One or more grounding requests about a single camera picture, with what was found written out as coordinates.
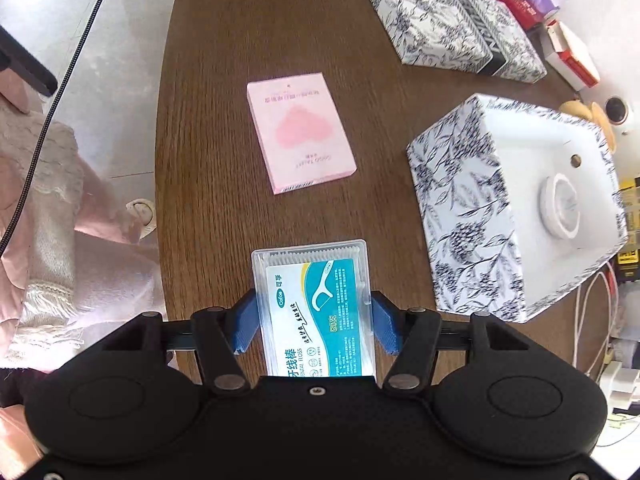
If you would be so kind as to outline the dental floss pick box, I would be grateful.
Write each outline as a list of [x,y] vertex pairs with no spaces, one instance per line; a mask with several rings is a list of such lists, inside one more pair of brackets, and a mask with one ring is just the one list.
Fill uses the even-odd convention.
[[252,268],[270,376],[376,376],[364,240],[259,249]]

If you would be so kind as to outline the pink heart paper box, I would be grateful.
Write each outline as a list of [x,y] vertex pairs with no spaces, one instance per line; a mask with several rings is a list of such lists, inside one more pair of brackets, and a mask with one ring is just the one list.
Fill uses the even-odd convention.
[[322,74],[250,82],[246,97],[274,194],[356,172],[352,149]]

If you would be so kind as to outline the floral XIEFURN box lid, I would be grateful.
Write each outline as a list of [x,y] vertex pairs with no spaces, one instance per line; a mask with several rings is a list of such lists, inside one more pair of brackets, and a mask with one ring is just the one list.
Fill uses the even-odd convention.
[[370,0],[400,62],[534,84],[544,62],[498,0]]

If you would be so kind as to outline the floral open storage box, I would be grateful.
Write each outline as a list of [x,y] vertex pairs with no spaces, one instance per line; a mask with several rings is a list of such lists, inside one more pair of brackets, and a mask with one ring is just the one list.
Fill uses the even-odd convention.
[[[626,244],[625,211],[601,128],[585,119],[476,94],[407,148],[435,304],[524,323]],[[564,174],[582,218],[574,240],[542,224],[540,185]]]

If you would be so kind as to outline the white round tape roll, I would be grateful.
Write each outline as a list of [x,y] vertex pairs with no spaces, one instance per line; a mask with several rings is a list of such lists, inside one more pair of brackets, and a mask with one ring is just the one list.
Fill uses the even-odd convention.
[[580,227],[578,194],[564,174],[552,174],[541,183],[538,209],[542,224],[558,240],[574,240]]

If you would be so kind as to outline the white power strip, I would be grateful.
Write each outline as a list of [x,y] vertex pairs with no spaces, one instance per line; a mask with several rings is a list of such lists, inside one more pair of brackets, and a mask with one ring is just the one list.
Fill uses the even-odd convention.
[[599,386],[610,412],[628,410],[639,402],[639,371],[623,367],[622,362],[608,363],[600,376]]

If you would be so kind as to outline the yellow black package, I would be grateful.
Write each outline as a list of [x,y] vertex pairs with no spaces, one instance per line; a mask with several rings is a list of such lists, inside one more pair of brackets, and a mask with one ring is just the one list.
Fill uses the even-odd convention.
[[620,185],[627,228],[626,244],[617,255],[617,263],[620,266],[639,263],[639,184],[639,178],[635,177]]

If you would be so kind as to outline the yellow mug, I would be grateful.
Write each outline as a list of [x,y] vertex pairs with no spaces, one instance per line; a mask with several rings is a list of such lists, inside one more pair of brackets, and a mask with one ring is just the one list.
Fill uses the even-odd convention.
[[562,103],[559,107],[561,113],[569,114],[574,117],[585,119],[587,122],[599,126],[604,133],[608,149],[612,154],[616,152],[616,140],[615,134],[612,128],[608,116],[605,111],[596,102],[591,102],[589,105],[577,100],[570,100]]

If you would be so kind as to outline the white and red open box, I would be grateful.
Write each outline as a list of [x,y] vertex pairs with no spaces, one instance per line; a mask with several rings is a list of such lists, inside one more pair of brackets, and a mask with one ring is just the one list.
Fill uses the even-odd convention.
[[540,31],[546,62],[577,92],[600,82],[600,74],[586,44],[563,22],[548,21]]

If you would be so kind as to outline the red cigarette pack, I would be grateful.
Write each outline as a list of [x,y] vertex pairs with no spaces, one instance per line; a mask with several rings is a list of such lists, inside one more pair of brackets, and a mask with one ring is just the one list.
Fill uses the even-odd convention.
[[524,30],[531,30],[544,22],[544,16],[529,0],[498,0],[511,11]]

